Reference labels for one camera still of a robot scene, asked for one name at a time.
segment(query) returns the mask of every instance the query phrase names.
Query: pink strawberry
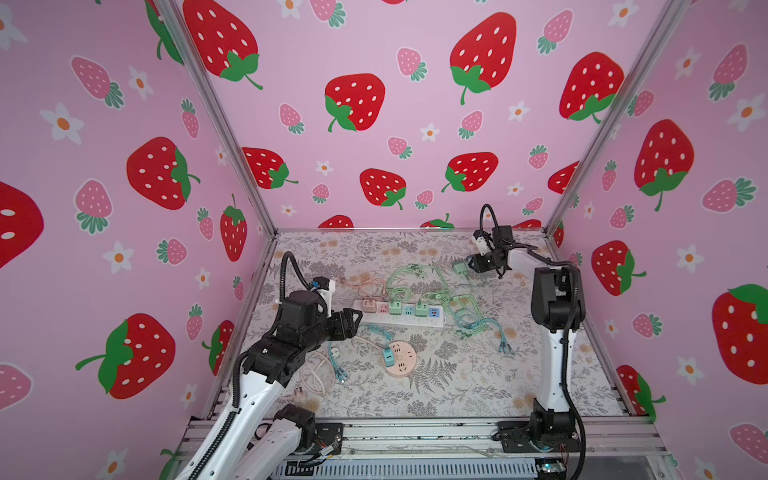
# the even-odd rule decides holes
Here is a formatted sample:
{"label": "pink strawberry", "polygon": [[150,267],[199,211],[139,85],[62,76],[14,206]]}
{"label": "pink strawberry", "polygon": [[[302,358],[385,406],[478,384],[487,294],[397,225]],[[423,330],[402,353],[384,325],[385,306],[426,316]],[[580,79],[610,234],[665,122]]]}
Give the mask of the pink strawberry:
{"label": "pink strawberry", "polygon": [[295,108],[288,104],[280,105],[280,121],[288,127],[288,131],[295,135],[301,135],[304,132],[304,124],[301,123],[301,115]]}
{"label": "pink strawberry", "polygon": [[632,328],[634,328],[634,331],[640,333],[647,339],[661,335],[662,325],[663,323],[659,321],[659,317],[655,316],[653,313],[649,313],[648,315],[641,313],[632,320]]}
{"label": "pink strawberry", "polygon": [[480,110],[473,111],[462,120],[462,127],[459,128],[458,135],[463,140],[468,140],[475,135],[476,131],[480,130],[481,126],[482,112]]}
{"label": "pink strawberry", "polygon": [[763,432],[751,423],[742,423],[732,427],[729,433],[730,439],[744,453],[768,465],[768,432]]}
{"label": "pink strawberry", "polygon": [[112,200],[107,189],[98,180],[87,180],[74,196],[74,205],[80,212],[74,217],[80,228],[95,235],[109,227],[107,217],[112,215]]}
{"label": "pink strawberry", "polygon": [[389,146],[389,153],[392,155],[406,159],[413,154],[413,150],[408,146],[408,142],[402,138],[390,137],[386,143]]}
{"label": "pink strawberry", "polygon": [[565,40],[571,30],[574,13],[569,8],[558,13],[544,26],[544,36],[538,39],[538,52],[549,55],[558,47],[558,42]]}
{"label": "pink strawberry", "polygon": [[200,222],[200,233],[203,234],[205,240],[212,240],[214,238],[214,219],[208,214],[208,210],[200,208],[197,211],[197,221]]}
{"label": "pink strawberry", "polygon": [[627,223],[632,223],[634,219],[634,208],[631,205],[624,205],[616,209],[613,215],[611,215],[611,226],[613,228],[624,228]]}
{"label": "pink strawberry", "polygon": [[752,185],[752,180],[740,178],[733,182],[725,178],[717,182],[710,191],[701,198],[701,206],[713,212],[724,214],[734,207],[744,207],[755,198],[757,186]]}
{"label": "pink strawberry", "polygon": [[315,203],[322,205],[328,201],[330,194],[331,193],[328,191],[328,185],[320,184],[312,189],[312,200],[314,200]]}
{"label": "pink strawberry", "polygon": [[525,204],[525,208],[523,209],[523,215],[526,217],[528,215],[533,215],[533,213],[541,208],[541,205],[544,204],[544,199],[539,197],[531,200],[530,202]]}
{"label": "pink strawberry", "polygon": [[429,206],[434,198],[435,195],[431,190],[424,190],[420,194],[416,195],[416,202],[414,205],[416,205],[416,208],[419,210],[424,210]]}
{"label": "pink strawberry", "polygon": [[232,288],[235,289],[235,298],[242,302],[243,290],[245,287],[243,286],[243,281],[239,276],[236,276],[235,280],[232,281]]}
{"label": "pink strawberry", "polygon": [[340,28],[344,25],[344,5],[341,2],[336,3],[336,0],[310,0],[312,10],[315,12],[315,16],[321,22],[328,22],[328,26],[331,28]]}
{"label": "pink strawberry", "polygon": [[27,398],[32,386],[27,372],[13,363],[0,362],[0,412]]}
{"label": "pink strawberry", "polygon": [[110,82],[107,71],[87,58],[75,55],[70,60],[74,76],[83,84],[85,90],[96,100],[103,100],[108,107],[120,110],[125,104],[123,92],[117,82]]}
{"label": "pink strawberry", "polygon": [[187,336],[193,342],[203,329],[203,308],[195,303],[189,311],[189,316],[187,319]]}
{"label": "pink strawberry", "polygon": [[422,61],[422,54],[412,48],[400,48],[397,51],[397,65],[400,73],[410,77],[411,81],[421,81],[427,75],[427,64]]}
{"label": "pink strawberry", "polygon": [[723,58],[715,69],[710,85],[710,99],[718,101],[725,98],[736,89],[736,80],[746,71],[746,45],[738,44],[731,48],[728,55]]}
{"label": "pink strawberry", "polygon": [[170,240],[163,239],[157,244],[157,259],[163,263],[178,265],[187,258],[187,248],[175,238]]}
{"label": "pink strawberry", "polygon": [[627,115],[630,117],[640,117],[654,103],[654,94],[648,90],[643,90],[639,95],[635,95],[627,108]]}
{"label": "pink strawberry", "polygon": [[544,145],[536,145],[528,154],[531,155],[531,157],[528,159],[528,164],[530,164],[536,170],[543,168],[547,163],[547,160],[549,160],[549,154],[547,153],[547,148]]}
{"label": "pink strawberry", "polygon": [[616,181],[616,161],[610,159],[605,164],[605,172],[603,172],[603,191],[609,191],[614,186]]}

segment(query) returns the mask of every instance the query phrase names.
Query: pink wall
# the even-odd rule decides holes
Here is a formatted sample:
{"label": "pink wall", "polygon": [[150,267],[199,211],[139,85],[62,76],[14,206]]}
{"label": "pink wall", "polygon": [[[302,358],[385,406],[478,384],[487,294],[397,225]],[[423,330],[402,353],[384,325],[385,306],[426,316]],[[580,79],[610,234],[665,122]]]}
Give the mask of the pink wall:
{"label": "pink wall", "polygon": [[[146,4],[14,0],[0,20],[0,476],[158,478],[170,458],[161,451],[203,415],[214,381],[201,342],[237,319],[233,279],[247,293],[266,237],[232,165],[218,162],[220,140],[185,67],[165,47],[157,58]],[[74,56],[101,67],[76,59],[78,76]],[[119,109],[105,101],[111,82]],[[185,98],[196,119],[182,115]],[[167,140],[139,150],[157,137]],[[174,145],[200,178],[187,202]],[[247,225],[237,261],[220,234],[232,194]],[[212,222],[204,233],[200,207]],[[171,241],[168,263],[158,260],[163,239],[186,256]],[[190,341],[196,304],[202,325]]]}
{"label": "pink wall", "polygon": [[[690,7],[642,86],[650,107],[624,118],[564,219],[561,254],[584,261],[592,320],[625,379],[631,367],[645,380],[638,408],[655,408],[688,479],[768,477],[765,18],[765,2]],[[666,159],[671,176],[651,181]],[[629,252],[646,276],[629,276]]]}
{"label": "pink wall", "polygon": [[[591,117],[567,117],[584,103],[582,95],[601,100],[615,93],[619,70],[631,67],[664,3],[293,0],[288,8],[274,1],[178,2],[238,141],[253,149],[260,193],[276,225],[309,228],[336,215],[356,227],[418,227],[446,214],[448,223],[471,227],[486,202],[504,221],[546,222],[561,198],[548,187],[550,179],[558,188],[561,170],[572,172],[568,166],[597,127]],[[237,53],[233,61],[230,50]],[[604,55],[580,62],[592,52]],[[483,73],[473,80],[462,69],[475,64]],[[594,69],[598,64],[601,70]],[[456,79],[451,66],[458,67]],[[368,85],[371,90],[363,90]],[[463,85],[481,92],[467,91],[464,105]],[[326,94],[340,120],[326,109]],[[430,130],[439,133],[430,137]],[[531,159],[538,145],[547,150]],[[481,168],[466,167],[473,158]],[[449,165],[460,174],[468,168],[469,178],[454,179],[467,191],[449,185]],[[372,185],[362,185],[361,174]],[[433,195],[419,198],[427,190]],[[538,209],[525,216],[529,202]]]}

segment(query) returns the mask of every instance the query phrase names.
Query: power strip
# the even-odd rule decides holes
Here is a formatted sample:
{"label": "power strip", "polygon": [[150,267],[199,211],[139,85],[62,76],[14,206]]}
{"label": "power strip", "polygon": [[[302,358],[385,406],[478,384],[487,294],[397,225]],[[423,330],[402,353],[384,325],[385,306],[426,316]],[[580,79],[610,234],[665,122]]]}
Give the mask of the power strip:
{"label": "power strip", "polygon": [[[378,325],[389,326],[426,326],[441,329],[445,325],[445,313],[440,305],[430,305],[429,309],[435,309],[433,316],[416,316],[410,312],[415,312],[416,305],[413,303],[403,303],[402,315],[392,315],[391,313],[380,313],[389,311],[389,302],[376,302],[376,312],[363,312],[360,323],[375,323]],[[353,302],[353,309],[362,311],[362,300]]]}

